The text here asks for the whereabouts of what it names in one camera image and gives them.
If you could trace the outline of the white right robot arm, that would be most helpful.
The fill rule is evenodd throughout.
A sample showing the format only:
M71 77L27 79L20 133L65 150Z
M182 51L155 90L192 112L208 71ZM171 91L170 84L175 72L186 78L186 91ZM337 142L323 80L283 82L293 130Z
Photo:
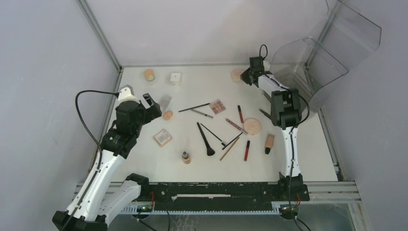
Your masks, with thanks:
M265 70L264 60L262 56L250 57L249 68L240 78L248 85L256 85L270 97L269 119L281 129L284 141L278 194L283 200L291 200L306 190L298 163L297 134L299 125L310 115L310 107L298 89L285 86Z

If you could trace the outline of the round beige sponge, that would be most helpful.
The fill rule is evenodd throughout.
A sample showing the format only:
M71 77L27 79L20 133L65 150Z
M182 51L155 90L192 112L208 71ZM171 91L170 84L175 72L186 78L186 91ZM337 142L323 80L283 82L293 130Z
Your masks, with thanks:
M241 68L234 69L230 73L231 80L234 81L234 82L241 81L241 74L243 72L244 72L244 69L241 69Z

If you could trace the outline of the nine-pan eyeshadow palette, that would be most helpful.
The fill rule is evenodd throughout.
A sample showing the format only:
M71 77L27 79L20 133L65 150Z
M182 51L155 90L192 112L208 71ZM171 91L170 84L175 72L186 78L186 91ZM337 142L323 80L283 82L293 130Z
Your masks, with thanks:
M212 112L217 115L226 110L225 105L222 103L220 99L217 99L209 104Z

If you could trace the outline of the beige beauty blender sponge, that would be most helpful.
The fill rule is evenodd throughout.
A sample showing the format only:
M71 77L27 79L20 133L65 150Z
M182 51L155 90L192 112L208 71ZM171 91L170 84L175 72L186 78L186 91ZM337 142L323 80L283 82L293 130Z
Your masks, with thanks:
M165 113L163 113L163 119L168 121L172 118L173 116L173 112L171 110L166 111Z

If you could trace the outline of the round beige powder puff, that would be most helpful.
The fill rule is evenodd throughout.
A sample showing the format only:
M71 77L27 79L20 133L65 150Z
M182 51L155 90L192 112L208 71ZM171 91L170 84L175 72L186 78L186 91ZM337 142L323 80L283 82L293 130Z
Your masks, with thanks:
M243 129L247 132L248 135L257 135L261 131L262 125L259 120L249 118L244 121Z

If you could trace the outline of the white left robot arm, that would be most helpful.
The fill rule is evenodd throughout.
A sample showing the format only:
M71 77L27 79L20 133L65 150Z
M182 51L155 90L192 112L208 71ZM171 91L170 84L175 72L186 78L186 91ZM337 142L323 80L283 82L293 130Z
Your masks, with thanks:
M113 175L136 145L142 126L162 115L160 105L148 93L143 95L148 107L132 93L121 91L114 95L119 102L116 119L98 146L90 174L68 208L53 215L52 222L60 231L106 231L127 204L150 196L148 178L132 173L114 194L103 198Z

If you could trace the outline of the orange square powder compact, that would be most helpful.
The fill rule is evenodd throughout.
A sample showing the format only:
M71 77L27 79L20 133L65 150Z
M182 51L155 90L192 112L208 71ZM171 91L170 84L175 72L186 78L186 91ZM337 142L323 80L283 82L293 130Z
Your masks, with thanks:
M153 136L153 139L160 147L163 147L172 140L172 136L168 133L167 130L162 129L160 132Z

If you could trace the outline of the clear acrylic makeup organizer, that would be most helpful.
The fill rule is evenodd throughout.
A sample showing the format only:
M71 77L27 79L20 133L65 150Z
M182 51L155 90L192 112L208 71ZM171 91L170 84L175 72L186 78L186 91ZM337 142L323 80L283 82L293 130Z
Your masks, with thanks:
M284 86L304 97L301 112L311 113L326 104L339 82L374 53L382 28L346 0L330 0L328 12L311 32L280 47L270 70Z

